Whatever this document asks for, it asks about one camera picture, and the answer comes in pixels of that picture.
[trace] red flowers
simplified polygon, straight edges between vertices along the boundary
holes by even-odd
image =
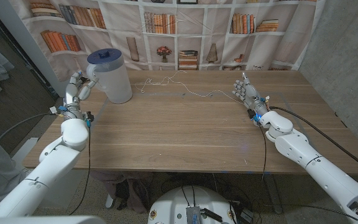
[[[159,56],[170,55],[171,53],[172,53],[172,50],[169,49],[167,46],[161,46],[157,49],[157,54]]]

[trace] blue pitcher lid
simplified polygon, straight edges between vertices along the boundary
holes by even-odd
[[[122,53],[118,49],[100,49],[90,54],[87,61],[94,65],[109,63],[119,59],[121,55]]]

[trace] gray wall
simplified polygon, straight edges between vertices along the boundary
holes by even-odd
[[[300,72],[358,138],[358,0],[326,1]]]

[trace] wooden table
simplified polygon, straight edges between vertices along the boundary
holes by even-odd
[[[247,108],[220,92],[207,97],[189,93],[181,84],[146,85],[145,93],[135,83],[152,78],[160,82],[175,71],[129,71],[133,97],[127,103],[111,103],[103,92],[93,90],[81,102],[96,120],[91,131],[91,168],[103,170],[144,170],[179,172],[261,173],[264,139],[247,117]],[[251,84],[270,105],[292,110],[312,122],[328,136],[358,157],[358,140],[299,72],[247,72]],[[222,90],[229,96],[241,72],[179,72],[173,78],[189,90],[205,95]],[[294,128],[305,133],[323,156],[348,174],[358,174],[358,163],[302,121],[282,111]],[[60,136],[58,117],[24,160],[35,167],[42,149]],[[88,153],[75,166],[88,168]],[[266,172],[302,174],[305,171],[282,156],[267,140]]]

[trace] bookshelf backdrop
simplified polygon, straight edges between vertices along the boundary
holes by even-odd
[[[159,1],[9,0],[60,81],[111,47],[129,70],[298,70],[325,4]]]

